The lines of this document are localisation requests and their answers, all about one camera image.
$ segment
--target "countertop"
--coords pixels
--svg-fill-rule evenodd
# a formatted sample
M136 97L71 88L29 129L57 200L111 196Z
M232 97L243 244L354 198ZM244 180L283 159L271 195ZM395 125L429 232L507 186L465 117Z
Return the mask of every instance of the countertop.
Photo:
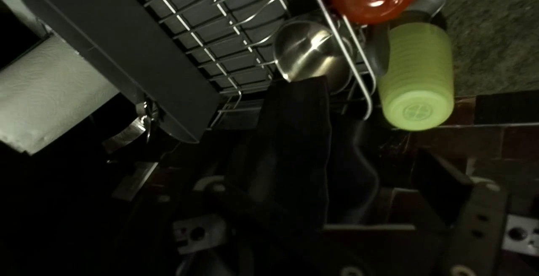
M539 0L447 0L457 96L539 89Z

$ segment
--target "paper towel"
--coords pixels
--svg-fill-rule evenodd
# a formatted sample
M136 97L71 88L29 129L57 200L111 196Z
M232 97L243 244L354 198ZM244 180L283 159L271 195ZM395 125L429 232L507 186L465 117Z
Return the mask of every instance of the paper towel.
M0 140L36 153L118 90L58 36L0 71Z

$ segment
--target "metal bowl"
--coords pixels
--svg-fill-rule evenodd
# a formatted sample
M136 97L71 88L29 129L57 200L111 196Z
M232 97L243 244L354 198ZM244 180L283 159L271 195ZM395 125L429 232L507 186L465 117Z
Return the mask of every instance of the metal bowl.
M355 60L356 52L346 35L349 36L341 33L348 53ZM277 68L288 82L326 76L331 94L342 91L352 78L348 62L331 29L318 17L286 22L275 36L273 56Z

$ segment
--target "dish rack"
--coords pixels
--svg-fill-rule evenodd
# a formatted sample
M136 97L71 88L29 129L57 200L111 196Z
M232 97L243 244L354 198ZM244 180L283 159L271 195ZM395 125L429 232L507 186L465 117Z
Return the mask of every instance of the dish rack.
M228 113L260 109L262 100L253 94L265 91L273 80L282 79L273 60L273 36L285 20L301 14L294 4L306 5L304 0L139 1L222 96L221 108L209 129ZM339 34L325 0L314 2L333 33ZM337 101L340 100L340 111L345 113L359 87L361 100L366 102L363 118L367 119L372 113L376 78L364 53L366 26L354 28L344 16L340 17L340 23L352 34L359 54L357 60L352 59L342 39L336 38L355 77L343 94L337 95ZM367 75L370 86L364 82Z

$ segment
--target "stainless steel bowl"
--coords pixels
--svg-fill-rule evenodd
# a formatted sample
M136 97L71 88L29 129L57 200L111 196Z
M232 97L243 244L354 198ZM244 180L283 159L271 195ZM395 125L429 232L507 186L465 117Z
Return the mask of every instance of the stainless steel bowl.
M348 32L339 32L355 60L357 52L352 49ZM273 56L289 82L327 76L331 94L342 91L352 78L337 40L320 16L302 16L285 22L275 35Z

